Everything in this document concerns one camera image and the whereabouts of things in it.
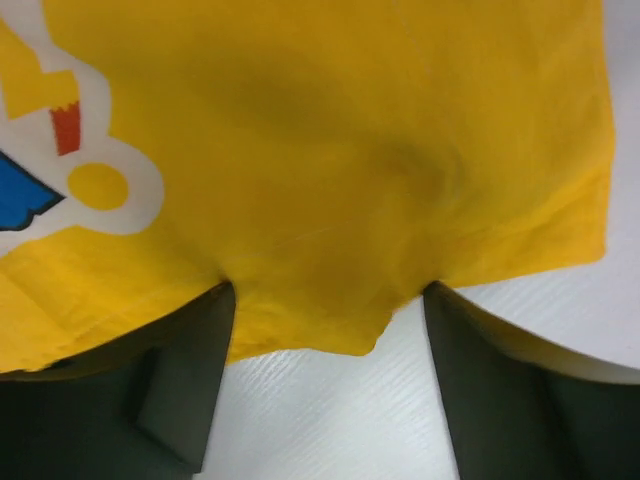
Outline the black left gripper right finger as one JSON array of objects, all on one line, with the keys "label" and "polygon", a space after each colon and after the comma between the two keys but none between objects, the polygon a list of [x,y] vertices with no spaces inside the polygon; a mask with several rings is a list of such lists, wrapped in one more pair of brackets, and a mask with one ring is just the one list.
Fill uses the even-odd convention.
[{"label": "black left gripper right finger", "polygon": [[422,300],[460,478],[638,478],[638,370],[536,336],[440,282]]}]

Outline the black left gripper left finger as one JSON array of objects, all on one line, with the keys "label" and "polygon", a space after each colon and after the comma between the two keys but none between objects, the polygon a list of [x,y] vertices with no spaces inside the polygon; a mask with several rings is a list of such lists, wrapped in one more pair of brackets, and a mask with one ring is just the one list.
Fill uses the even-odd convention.
[{"label": "black left gripper left finger", "polygon": [[236,307],[224,283],[102,346],[1,377],[5,479],[199,474]]}]

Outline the yellow Pikachu cloth placemat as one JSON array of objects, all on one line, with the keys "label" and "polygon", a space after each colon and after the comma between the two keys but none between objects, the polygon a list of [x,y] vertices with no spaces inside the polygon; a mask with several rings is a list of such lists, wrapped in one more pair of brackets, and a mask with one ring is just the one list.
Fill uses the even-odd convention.
[{"label": "yellow Pikachu cloth placemat", "polygon": [[1,369],[222,282],[230,359],[605,251],[599,1],[5,1]]}]

